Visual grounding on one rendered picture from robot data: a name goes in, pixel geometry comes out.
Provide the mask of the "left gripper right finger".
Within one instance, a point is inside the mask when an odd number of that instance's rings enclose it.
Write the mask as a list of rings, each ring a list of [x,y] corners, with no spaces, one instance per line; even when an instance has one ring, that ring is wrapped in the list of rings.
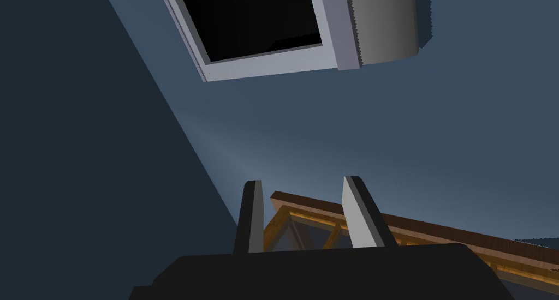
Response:
[[[345,176],[342,209],[353,248],[398,247],[385,219],[359,176]]]

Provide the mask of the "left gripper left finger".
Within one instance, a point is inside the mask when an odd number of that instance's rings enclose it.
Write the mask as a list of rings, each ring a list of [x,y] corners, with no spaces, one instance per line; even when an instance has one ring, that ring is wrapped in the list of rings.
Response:
[[[261,253],[264,245],[264,204],[260,180],[248,181],[243,188],[234,254]]]

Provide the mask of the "wooden glass-fronted cabinet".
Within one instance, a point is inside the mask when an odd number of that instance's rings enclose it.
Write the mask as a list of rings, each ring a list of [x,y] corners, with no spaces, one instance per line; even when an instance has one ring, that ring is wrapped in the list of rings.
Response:
[[[332,249],[349,239],[340,204],[276,191],[275,216],[264,229],[264,251],[287,239],[290,250]],[[559,300],[559,249],[384,214],[398,245],[462,243],[507,285],[516,300]]]

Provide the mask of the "white framed window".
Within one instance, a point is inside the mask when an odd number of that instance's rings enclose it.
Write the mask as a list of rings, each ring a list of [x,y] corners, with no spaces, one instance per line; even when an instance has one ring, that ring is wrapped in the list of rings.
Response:
[[[205,82],[362,65],[351,0],[163,1]]]

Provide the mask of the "grey curtain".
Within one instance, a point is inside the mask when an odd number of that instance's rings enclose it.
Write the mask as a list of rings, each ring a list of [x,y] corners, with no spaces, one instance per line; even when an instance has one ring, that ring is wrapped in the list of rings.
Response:
[[[433,37],[432,0],[349,0],[360,62],[413,57]]]

